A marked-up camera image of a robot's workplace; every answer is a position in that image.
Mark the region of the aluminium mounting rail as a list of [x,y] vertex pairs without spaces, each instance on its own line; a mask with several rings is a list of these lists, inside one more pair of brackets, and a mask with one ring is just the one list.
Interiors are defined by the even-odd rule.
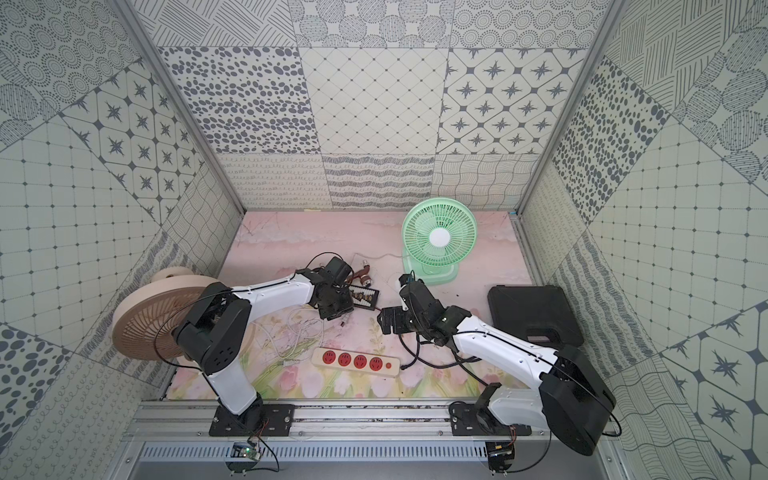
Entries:
[[[448,399],[284,400],[265,404],[296,406],[290,440],[507,439],[509,436],[454,436]],[[141,440],[209,440],[215,401],[148,401],[140,405],[126,435]]]

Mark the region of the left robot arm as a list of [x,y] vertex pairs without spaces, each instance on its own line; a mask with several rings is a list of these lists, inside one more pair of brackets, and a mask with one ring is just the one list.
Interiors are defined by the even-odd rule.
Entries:
[[195,362],[217,394],[220,405],[245,422],[259,412],[260,395],[240,364],[248,325],[281,309],[309,305],[323,320],[354,309],[348,278],[352,267],[334,256],[324,266],[304,268],[279,280],[226,287],[215,282],[190,306],[172,336],[182,353]]

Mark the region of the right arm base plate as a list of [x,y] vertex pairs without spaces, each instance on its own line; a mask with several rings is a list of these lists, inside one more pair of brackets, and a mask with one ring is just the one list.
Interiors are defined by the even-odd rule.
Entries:
[[486,408],[475,404],[454,401],[448,405],[451,431],[454,436],[530,436],[532,428],[528,425],[504,425],[493,417]]

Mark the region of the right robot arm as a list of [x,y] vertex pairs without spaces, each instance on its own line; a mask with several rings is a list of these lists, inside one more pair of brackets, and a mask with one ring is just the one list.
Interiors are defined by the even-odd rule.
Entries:
[[503,386],[487,387],[479,405],[496,422],[549,430],[571,450],[590,456],[613,416],[616,399],[588,357],[566,345],[538,346],[505,333],[455,305],[445,307],[420,279],[401,276],[400,304],[377,316],[382,333],[415,332],[455,354],[477,357],[523,382],[533,396],[525,406]]

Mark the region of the green desk fan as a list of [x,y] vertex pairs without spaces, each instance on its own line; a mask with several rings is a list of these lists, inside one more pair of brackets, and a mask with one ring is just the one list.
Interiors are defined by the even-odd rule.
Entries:
[[463,203],[445,197],[421,201],[402,224],[404,273],[428,286],[452,282],[477,235],[475,216]]

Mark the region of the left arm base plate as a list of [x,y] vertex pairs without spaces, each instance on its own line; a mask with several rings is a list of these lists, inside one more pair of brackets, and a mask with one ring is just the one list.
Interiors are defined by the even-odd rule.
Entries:
[[287,437],[296,406],[292,404],[255,404],[235,415],[219,404],[209,429],[210,437]]

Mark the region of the black tool case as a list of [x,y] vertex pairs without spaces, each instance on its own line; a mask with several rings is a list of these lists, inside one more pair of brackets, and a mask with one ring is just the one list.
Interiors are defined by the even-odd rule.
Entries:
[[582,330],[560,287],[496,285],[487,299],[498,330],[556,350],[584,344]]

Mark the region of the cream power strip red sockets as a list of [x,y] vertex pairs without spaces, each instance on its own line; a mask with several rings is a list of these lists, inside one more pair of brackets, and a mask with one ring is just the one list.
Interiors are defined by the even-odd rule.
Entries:
[[339,350],[330,347],[316,348],[311,362],[317,367],[394,378],[401,372],[398,358],[376,354]]

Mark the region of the dark red clamp tool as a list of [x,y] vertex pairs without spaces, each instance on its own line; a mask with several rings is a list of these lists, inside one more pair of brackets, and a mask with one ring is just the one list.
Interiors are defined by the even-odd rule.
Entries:
[[356,271],[351,279],[349,280],[349,283],[358,282],[363,287],[370,287],[372,284],[372,279],[370,277],[370,265],[364,264],[363,267]]

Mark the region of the beige desk fan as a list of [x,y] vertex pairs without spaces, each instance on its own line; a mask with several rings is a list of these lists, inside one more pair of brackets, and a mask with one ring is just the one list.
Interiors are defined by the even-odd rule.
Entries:
[[190,304],[216,281],[182,266],[158,271],[115,309],[111,338],[116,350],[137,360],[180,357],[172,330],[184,320]]

